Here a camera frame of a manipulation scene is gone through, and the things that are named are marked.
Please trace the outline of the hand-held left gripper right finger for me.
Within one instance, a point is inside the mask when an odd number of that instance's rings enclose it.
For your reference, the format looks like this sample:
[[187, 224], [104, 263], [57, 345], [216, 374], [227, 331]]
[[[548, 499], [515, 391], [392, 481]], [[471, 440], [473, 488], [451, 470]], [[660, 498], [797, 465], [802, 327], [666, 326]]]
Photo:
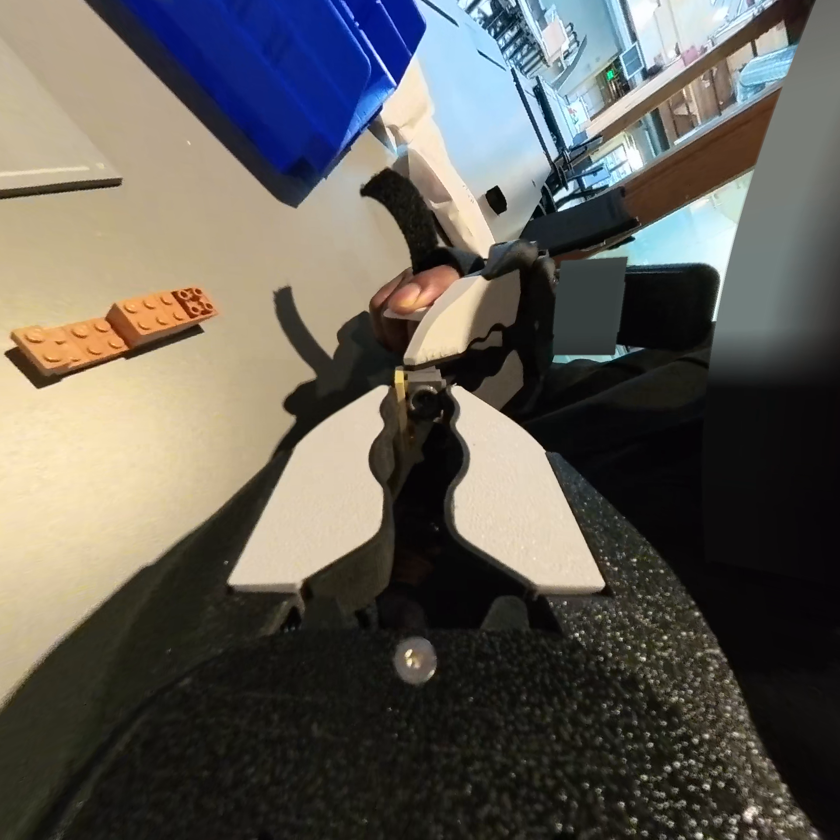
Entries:
[[450, 429], [463, 462], [448, 489], [448, 530], [470, 552], [541, 595], [592, 595], [606, 583], [547, 452], [518, 423], [459, 385]]

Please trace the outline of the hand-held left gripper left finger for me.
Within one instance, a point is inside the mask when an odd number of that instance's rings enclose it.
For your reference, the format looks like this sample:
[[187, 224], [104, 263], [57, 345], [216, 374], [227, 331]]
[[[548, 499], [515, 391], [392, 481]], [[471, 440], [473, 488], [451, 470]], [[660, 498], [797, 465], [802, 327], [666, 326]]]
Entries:
[[291, 452], [227, 579], [236, 592], [372, 604], [393, 567], [396, 396], [379, 385]]

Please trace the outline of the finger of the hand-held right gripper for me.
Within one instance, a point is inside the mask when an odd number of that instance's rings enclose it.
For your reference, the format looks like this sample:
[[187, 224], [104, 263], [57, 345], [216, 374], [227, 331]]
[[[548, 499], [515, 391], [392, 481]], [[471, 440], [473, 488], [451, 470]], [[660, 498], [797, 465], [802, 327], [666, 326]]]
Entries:
[[446, 382], [509, 413], [526, 388], [526, 372], [519, 351], [505, 344], [504, 333], [491, 331], [446, 361]]
[[425, 368], [464, 354], [516, 320], [521, 297], [518, 272], [458, 279], [425, 312], [403, 356], [406, 368]]

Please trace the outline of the dark grey brick with hole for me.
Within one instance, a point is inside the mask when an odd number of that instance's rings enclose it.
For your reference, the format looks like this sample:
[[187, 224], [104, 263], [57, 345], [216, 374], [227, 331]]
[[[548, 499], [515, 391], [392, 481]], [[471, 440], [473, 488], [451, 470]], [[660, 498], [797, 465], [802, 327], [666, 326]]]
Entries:
[[455, 412], [449, 383], [436, 367], [406, 373], [406, 414], [414, 424], [448, 424]]

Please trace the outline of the grey desk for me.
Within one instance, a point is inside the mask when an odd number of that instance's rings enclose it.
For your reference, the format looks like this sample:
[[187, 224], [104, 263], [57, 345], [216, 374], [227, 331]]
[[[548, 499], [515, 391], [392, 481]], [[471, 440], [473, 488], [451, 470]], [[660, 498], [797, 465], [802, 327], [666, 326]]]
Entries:
[[[317, 374], [279, 324], [291, 289], [331, 361], [339, 330], [408, 267], [361, 186], [370, 134], [293, 208], [272, 195], [85, 2], [2, 2], [2, 39], [122, 175], [2, 201], [2, 701], [143, 567], [267, 462]], [[204, 286], [202, 331], [35, 387], [11, 329]]]

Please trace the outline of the person's right hand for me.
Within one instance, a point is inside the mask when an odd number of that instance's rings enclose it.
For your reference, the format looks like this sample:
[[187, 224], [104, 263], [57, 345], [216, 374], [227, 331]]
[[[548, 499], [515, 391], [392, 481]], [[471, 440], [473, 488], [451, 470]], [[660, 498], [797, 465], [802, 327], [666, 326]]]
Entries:
[[385, 284], [370, 302], [371, 328], [379, 343], [403, 356], [418, 327], [406, 316], [430, 308], [459, 278], [452, 266], [436, 266], [418, 274], [406, 269]]

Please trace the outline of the wooden beam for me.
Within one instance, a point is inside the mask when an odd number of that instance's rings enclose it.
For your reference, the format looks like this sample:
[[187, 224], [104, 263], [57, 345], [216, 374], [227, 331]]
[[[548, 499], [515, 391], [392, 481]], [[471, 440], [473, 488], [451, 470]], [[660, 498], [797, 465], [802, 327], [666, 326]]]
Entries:
[[654, 224], [752, 170], [782, 87], [777, 82], [620, 182], [637, 227]]

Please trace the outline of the white panel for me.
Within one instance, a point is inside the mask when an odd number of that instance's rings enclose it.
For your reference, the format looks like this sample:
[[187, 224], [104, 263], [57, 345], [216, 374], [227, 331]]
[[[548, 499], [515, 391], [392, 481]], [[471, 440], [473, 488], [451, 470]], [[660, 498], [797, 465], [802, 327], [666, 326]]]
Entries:
[[415, 57], [448, 157], [498, 238], [536, 209], [550, 164], [500, 49], [456, 2], [415, 3], [425, 32]]

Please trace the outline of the dark brown small brick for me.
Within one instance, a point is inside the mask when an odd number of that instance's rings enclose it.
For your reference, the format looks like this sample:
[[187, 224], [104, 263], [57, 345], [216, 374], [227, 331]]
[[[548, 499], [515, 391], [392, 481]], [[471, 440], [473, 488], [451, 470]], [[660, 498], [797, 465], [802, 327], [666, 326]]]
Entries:
[[171, 294], [190, 322], [203, 322], [218, 315], [213, 301], [200, 287], [179, 288], [173, 290]]

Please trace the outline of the orange thick brick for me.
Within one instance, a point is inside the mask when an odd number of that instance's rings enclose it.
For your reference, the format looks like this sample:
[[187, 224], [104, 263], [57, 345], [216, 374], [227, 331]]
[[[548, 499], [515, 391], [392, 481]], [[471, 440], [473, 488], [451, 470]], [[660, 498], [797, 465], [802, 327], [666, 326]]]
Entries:
[[190, 322], [182, 307], [172, 297], [172, 291], [156, 291], [143, 297], [116, 301], [108, 310], [105, 320], [130, 350], [160, 342], [201, 323]]

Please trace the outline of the orange flat brick plate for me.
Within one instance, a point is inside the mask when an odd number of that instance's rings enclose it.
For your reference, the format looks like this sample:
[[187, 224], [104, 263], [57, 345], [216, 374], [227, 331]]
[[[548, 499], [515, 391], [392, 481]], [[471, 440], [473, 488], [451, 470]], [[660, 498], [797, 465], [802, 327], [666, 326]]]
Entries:
[[67, 375], [116, 360], [130, 347], [103, 318], [59, 327], [30, 326], [12, 330], [9, 338], [38, 373]]

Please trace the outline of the blue plastic bin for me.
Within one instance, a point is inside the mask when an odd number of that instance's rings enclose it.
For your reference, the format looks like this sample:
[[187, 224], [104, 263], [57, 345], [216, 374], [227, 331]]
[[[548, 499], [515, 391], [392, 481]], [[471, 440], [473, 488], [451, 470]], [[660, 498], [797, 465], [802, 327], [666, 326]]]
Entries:
[[427, 29], [412, 1], [87, 4], [289, 207], [381, 116]]

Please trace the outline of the grey instruction booklet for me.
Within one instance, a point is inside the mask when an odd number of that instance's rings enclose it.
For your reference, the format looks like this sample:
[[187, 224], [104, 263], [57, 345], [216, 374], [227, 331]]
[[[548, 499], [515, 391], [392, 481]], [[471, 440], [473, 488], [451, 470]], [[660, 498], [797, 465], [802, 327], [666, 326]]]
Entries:
[[1, 42], [1, 197], [120, 186], [121, 174]]

